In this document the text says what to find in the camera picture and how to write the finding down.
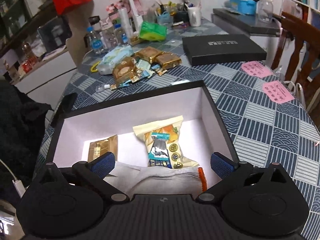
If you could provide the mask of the gold snack box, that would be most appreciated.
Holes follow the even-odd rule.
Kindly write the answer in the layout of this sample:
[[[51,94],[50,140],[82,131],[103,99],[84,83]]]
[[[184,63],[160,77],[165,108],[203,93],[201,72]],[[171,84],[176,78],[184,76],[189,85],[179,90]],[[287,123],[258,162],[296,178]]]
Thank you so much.
[[[88,162],[91,162],[100,156],[111,152],[114,154],[115,160],[118,160],[118,136],[113,135],[104,140],[91,142],[88,150]]]

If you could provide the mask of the teal silver candy wrapper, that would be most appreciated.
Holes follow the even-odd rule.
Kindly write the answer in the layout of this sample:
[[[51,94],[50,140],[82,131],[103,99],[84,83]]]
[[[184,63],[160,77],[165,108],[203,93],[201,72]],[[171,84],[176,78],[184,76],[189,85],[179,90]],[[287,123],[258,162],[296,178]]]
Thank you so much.
[[[167,149],[167,142],[170,139],[170,135],[167,133],[152,132],[151,138],[153,139],[153,143],[148,153],[149,166],[172,168]]]

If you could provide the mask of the gold mooncake packet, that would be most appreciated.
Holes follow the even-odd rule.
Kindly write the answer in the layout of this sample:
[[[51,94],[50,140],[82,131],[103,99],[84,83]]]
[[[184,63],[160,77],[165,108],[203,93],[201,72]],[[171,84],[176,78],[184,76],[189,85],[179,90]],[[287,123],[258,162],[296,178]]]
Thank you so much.
[[[182,60],[176,54],[163,52],[155,57],[155,62],[158,63],[163,70],[168,70],[179,66]]]
[[[148,61],[148,63],[153,63],[155,61],[155,58],[161,54],[163,54],[163,51],[148,46],[136,52],[135,56],[139,57],[142,60]]]
[[[114,67],[112,75],[117,85],[133,79],[135,76],[137,76],[135,59],[132,57],[125,57]]]

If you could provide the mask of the black box lid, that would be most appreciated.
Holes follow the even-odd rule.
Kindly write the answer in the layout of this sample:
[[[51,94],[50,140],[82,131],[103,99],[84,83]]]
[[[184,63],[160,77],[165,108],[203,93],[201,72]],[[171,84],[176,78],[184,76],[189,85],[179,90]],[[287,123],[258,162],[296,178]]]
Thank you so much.
[[[267,56],[263,48],[242,34],[184,37],[182,45],[192,66],[261,61]]]

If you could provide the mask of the white cloth glove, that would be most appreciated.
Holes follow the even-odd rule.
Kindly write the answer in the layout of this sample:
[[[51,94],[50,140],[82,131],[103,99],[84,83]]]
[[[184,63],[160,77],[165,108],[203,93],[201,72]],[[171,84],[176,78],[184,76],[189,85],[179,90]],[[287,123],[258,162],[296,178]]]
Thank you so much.
[[[199,166],[170,169],[132,166],[117,161],[104,181],[130,198],[135,194],[190,194],[195,198],[207,190],[207,180]]]

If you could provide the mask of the open black gift box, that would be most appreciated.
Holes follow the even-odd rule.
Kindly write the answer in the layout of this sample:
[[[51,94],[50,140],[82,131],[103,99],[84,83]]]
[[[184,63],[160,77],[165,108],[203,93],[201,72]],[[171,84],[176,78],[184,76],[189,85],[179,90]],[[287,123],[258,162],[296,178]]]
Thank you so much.
[[[203,81],[174,85],[97,103],[63,115],[46,160],[59,168],[87,161],[94,142],[116,135],[117,161],[148,167],[167,160],[173,171],[203,169],[208,186],[219,182],[210,159],[239,158],[222,116]]]

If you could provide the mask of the white power adapter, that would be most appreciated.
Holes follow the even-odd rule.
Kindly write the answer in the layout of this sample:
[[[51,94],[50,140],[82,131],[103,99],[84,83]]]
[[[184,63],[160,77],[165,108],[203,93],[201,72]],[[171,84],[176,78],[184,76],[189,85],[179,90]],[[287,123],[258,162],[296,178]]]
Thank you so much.
[[[22,198],[25,191],[26,191],[22,181],[21,180],[13,180],[12,183],[13,183],[19,197]]]

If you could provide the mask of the small clear dropper bottle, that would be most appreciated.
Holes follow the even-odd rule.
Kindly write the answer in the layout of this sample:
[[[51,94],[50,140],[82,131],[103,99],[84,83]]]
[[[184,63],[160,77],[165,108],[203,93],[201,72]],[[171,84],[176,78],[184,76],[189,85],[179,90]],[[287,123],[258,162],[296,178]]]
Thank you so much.
[[[99,85],[99,86],[96,87],[96,92],[97,92],[97,93],[103,92],[103,91],[105,91],[105,90],[107,90],[107,89],[110,89],[110,87],[111,87],[111,86],[110,86],[109,84]]]

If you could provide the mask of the black jacket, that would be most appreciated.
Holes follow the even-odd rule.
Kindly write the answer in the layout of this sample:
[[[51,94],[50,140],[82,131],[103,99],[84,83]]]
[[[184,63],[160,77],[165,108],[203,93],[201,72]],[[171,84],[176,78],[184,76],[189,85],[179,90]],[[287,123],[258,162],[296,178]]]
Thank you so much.
[[[1,200],[16,206],[20,197],[13,176],[28,186],[45,132],[51,106],[20,92],[1,76]]]

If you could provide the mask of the pink paper card near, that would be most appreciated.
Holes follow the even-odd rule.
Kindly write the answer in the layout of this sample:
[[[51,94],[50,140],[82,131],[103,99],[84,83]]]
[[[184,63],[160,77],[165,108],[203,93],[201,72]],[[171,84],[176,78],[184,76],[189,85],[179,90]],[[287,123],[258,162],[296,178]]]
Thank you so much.
[[[287,103],[295,97],[280,81],[272,81],[263,84],[263,92],[268,98],[277,104]]]

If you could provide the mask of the yellow carabiner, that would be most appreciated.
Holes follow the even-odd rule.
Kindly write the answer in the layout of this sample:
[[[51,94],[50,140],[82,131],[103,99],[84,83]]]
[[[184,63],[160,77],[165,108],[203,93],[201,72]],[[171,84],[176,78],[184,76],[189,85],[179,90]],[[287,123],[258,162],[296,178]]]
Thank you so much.
[[[100,63],[100,61],[97,61],[95,64],[93,64],[93,65],[91,66],[90,71],[91,71],[92,73],[98,72],[97,66],[99,65],[99,63]]]

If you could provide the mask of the small water bottle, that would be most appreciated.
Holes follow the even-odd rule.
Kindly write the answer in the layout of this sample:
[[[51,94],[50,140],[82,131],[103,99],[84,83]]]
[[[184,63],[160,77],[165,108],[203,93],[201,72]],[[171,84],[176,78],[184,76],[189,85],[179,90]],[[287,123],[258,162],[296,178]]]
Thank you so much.
[[[120,23],[115,24],[114,33],[116,35],[119,46],[127,46],[129,44],[127,35]]]
[[[104,52],[104,46],[100,35],[93,29],[92,26],[87,27],[87,32],[87,39],[92,50],[97,55],[102,54]]]

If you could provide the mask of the wooden chair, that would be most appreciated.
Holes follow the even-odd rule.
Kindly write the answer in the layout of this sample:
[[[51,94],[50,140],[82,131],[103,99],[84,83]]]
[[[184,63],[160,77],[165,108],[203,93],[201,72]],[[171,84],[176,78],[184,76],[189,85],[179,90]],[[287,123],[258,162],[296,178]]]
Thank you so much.
[[[319,29],[288,12],[282,12],[276,19],[281,23],[281,35],[272,70],[277,70],[280,79],[298,93],[301,103],[309,113],[319,109],[319,75],[311,78],[312,65],[319,59]],[[285,74],[280,72],[279,63],[285,42],[294,42],[294,50],[287,64]]]

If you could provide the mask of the white desk lamp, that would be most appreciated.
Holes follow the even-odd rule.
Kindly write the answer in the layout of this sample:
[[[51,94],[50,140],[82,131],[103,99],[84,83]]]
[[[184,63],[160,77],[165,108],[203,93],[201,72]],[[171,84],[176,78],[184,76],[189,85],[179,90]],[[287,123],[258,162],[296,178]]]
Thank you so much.
[[[142,23],[143,23],[142,15],[140,15],[138,13],[138,10],[136,8],[134,0],[129,0],[129,4],[130,4],[130,7],[131,7],[132,17],[133,17],[133,21],[134,21],[134,24],[135,24],[135,27],[136,27],[136,31],[140,32],[140,29],[141,29],[141,26],[142,26]]]

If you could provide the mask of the small teal mesh basket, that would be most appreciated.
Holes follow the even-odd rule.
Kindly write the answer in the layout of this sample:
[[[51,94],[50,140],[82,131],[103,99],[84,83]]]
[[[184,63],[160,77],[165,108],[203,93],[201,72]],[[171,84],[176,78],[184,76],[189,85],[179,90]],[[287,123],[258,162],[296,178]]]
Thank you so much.
[[[174,22],[174,18],[167,12],[163,12],[157,16],[157,23],[166,27],[171,27]]]

